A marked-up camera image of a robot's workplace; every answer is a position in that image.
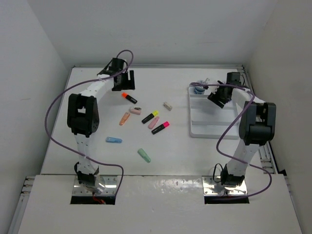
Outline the orange cap black highlighter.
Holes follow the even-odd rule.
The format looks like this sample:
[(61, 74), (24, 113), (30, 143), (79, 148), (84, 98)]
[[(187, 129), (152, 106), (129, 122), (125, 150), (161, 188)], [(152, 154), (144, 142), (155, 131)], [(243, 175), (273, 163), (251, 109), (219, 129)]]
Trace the orange cap black highlighter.
[(137, 100), (135, 98), (133, 98), (132, 96), (130, 96), (128, 93), (122, 93), (121, 96), (123, 98), (125, 98), (126, 100), (130, 101), (131, 103), (133, 104), (136, 104), (137, 103)]

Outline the orange pastel highlighter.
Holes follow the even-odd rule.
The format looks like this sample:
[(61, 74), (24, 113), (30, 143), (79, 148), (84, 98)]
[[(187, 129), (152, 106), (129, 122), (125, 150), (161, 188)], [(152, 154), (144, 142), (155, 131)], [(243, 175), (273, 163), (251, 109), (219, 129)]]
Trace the orange pastel highlighter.
[(129, 112), (126, 112), (123, 117), (121, 118), (120, 122), (119, 122), (119, 125), (120, 126), (123, 126), (125, 124), (125, 122), (128, 120), (130, 116), (130, 113)]

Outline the yellow cap black highlighter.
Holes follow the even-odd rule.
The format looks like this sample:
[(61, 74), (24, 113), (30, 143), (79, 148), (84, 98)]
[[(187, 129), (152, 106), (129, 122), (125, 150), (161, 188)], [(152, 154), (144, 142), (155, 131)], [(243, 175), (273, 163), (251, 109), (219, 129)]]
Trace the yellow cap black highlighter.
[(159, 114), (159, 111), (154, 110), (153, 112), (151, 112), (148, 116), (146, 116), (141, 122), (143, 124), (147, 123), (148, 121), (150, 121), (151, 119), (153, 119), (154, 117), (157, 117)]

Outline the pink pastel highlighter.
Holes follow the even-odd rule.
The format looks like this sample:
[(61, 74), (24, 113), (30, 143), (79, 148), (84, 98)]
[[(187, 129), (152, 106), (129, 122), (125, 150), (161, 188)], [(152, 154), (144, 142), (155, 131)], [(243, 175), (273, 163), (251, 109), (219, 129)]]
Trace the pink pastel highlighter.
[(159, 116), (154, 117), (151, 123), (148, 125), (148, 128), (153, 129), (158, 121), (159, 121)]

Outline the pink cap black highlighter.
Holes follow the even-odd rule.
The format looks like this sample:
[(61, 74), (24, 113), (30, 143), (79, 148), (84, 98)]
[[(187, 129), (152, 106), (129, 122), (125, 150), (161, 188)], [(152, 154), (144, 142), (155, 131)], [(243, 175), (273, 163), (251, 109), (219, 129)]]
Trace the pink cap black highlighter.
[(169, 126), (170, 126), (170, 123), (169, 123), (168, 121), (166, 121), (166, 122), (164, 122), (163, 124), (157, 126), (155, 129), (153, 129), (153, 130), (151, 131), (151, 133), (152, 133), (153, 135), (155, 135), (156, 133), (158, 133), (158, 132), (164, 130), (165, 128), (167, 128), (167, 127), (169, 127)]

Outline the blue pastel highlighter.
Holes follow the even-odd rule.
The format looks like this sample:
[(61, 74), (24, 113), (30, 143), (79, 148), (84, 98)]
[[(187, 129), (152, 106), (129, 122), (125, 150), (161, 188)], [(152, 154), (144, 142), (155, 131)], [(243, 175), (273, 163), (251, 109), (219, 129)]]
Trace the blue pastel highlighter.
[(105, 141), (107, 143), (122, 143), (122, 139), (116, 137), (106, 137)]

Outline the green pastel highlighter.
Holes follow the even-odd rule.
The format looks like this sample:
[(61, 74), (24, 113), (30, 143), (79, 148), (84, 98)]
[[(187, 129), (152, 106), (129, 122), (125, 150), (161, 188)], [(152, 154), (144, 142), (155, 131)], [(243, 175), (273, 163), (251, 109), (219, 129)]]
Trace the green pastel highlighter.
[(142, 149), (138, 149), (137, 153), (147, 162), (151, 162), (151, 158), (147, 155), (147, 153)]

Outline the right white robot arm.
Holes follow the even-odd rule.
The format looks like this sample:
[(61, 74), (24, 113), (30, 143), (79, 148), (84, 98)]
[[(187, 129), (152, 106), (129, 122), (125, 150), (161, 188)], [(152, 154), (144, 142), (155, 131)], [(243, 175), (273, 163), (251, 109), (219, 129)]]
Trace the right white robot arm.
[(233, 101), (242, 111), (225, 130), (217, 142), (217, 151), (223, 137), (237, 121), (239, 144), (231, 159), (222, 169), (220, 184), (226, 187), (240, 186), (245, 179), (246, 169), (258, 149), (271, 141), (275, 134), (276, 105), (257, 98), (249, 88), (240, 82), (240, 73), (230, 72), (226, 82), (218, 82), (208, 100), (223, 108)]

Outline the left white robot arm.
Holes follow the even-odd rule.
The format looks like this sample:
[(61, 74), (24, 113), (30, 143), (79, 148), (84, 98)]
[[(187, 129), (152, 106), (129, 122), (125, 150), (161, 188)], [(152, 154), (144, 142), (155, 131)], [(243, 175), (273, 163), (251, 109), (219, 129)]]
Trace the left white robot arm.
[(127, 65), (121, 58), (111, 59), (94, 82), (68, 98), (67, 125), (75, 136), (78, 152), (82, 154), (74, 169), (79, 183), (88, 189), (100, 188), (99, 166), (89, 159), (91, 143), (100, 123), (98, 102), (108, 91), (135, 89), (134, 72), (128, 72)]

